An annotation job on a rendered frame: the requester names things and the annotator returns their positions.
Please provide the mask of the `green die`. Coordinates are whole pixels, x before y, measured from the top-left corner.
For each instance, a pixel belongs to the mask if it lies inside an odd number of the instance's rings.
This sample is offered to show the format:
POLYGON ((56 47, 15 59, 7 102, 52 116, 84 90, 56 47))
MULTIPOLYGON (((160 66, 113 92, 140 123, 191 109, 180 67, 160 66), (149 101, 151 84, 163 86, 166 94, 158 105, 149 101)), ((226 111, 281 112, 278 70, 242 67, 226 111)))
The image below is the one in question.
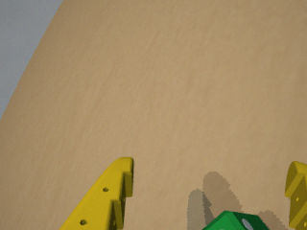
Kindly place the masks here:
POLYGON ((257 216, 223 211, 202 230, 269 230, 257 216))

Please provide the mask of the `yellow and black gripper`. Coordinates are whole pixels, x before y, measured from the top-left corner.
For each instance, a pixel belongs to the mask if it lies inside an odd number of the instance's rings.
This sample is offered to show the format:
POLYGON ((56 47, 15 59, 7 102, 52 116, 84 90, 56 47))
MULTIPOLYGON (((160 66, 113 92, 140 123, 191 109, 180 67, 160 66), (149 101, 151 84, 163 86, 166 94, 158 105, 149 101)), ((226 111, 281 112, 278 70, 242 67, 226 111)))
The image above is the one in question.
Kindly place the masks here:
MULTIPOLYGON (((111 163, 85 194, 59 230, 122 230, 126 197, 132 196, 134 161, 120 157, 111 163)), ((307 164, 293 161, 285 197, 291 199, 289 226, 307 230, 307 164)))

